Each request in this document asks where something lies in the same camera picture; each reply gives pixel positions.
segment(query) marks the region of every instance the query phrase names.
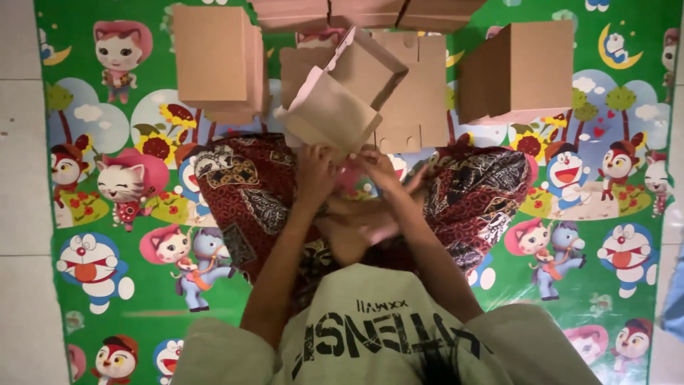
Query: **person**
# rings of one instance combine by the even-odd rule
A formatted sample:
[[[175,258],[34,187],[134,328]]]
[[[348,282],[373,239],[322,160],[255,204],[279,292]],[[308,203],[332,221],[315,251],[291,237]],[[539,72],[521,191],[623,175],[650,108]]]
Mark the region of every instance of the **person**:
[[[391,212],[400,235],[341,266],[334,252],[322,262],[330,248],[312,225],[339,214],[329,212],[341,172],[332,151],[303,146],[296,168],[277,136],[224,139],[200,152],[200,189],[254,288],[239,328],[212,318],[191,324],[174,385],[599,384],[545,310],[484,312],[464,274],[524,199],[525,156],[498,147],[444,154],[414,188],[377,151],[350,156],[382,191],[373,204]]]

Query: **t-shirt sleeve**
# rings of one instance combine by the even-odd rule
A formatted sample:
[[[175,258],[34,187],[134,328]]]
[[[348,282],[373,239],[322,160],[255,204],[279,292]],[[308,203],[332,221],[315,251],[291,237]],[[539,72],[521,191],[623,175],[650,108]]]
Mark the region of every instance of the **t-shirt sleeve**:
[[[466,327],[494,353],[515,384],[601,383],[539,306],[502,306]]]
[[[173,385],[270,384],[276,353],[256,334],[212,318],[190,325]]]

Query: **dark hair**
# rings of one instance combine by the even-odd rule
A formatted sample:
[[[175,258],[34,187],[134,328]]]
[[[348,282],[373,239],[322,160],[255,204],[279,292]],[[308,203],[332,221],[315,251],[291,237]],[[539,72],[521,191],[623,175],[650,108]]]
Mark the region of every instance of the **dark hair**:
[[[461,384],[456,349],[453,347],[448,356],[443,356],[438,349],[425,350],[421,356],[420,369],[416,370],[421,383],[424,385]]]

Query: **white tile floor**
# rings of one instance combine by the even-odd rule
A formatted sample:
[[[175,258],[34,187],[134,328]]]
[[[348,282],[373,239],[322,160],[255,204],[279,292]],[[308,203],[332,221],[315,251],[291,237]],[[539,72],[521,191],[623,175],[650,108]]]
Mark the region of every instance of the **white tile floor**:
[[[0,12],[0,340],[3,384],[67,384],[62,320],[50,263],[51,217],[36,23],[31,0],[2,2]],[[684,49],[680,50],[672,144],[684,146]],[[684,164],[671,151],[670,164]],[[658,286],[662,308],[684,241],[684,168],[671,167],[678,202],[666,213]],[[20,272],[31,272],[30,275]],[[684,385],[684,344],[655,330],[650,382]]]

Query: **white t-shirt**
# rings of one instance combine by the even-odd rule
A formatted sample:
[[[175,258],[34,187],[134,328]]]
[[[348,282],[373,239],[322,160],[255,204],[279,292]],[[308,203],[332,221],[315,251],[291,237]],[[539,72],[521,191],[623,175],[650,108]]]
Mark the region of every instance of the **white t-shirt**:
[[[217,319],[189,328],[174,385],[420,384],[424,349],[456,360],[463,384],[600,384],[546,310],[508,305],[463,325],[412,273],[353,264],[323,278],[277,353]]]

